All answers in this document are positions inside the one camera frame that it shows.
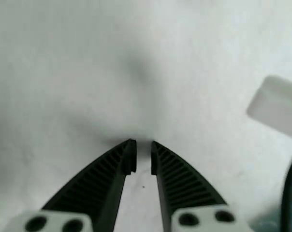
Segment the white surface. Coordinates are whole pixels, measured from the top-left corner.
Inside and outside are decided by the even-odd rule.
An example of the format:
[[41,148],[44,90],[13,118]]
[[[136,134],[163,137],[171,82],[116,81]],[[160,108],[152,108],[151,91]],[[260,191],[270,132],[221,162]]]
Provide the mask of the white surface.
[[[235,221],[220,222],[216,220],[216,212],[225,211],[233,215]],[[198,218],[199,224],[195,226],[181,225],[179,217],[182,214],[191,214]],[[203,207],[192,207],[178,209],[172,215],[172,232],[253,232],[249,225],[241,217],[239,217],[234,210],[227,205],[213,205]]]
[[[268,214],[292,139],[246,109],[272,73],[292,81],[292,0],[0,0],[0,229],[130,137],[181,155],[247,221]],[[115,232],[162,231],[138,159]]]
[[259,122],[292,137],[292,82],[267,77],[247,112]]
[[25,225],[35,217],[47,219],[45,226],[39,230],[40,232],[62,232],[63,226],[70,220],[79,220],[83,223],[80,232],[93,232],[91,219],[87,215],[48,210],[24,212],[10,220],[3,232],[27,232]]

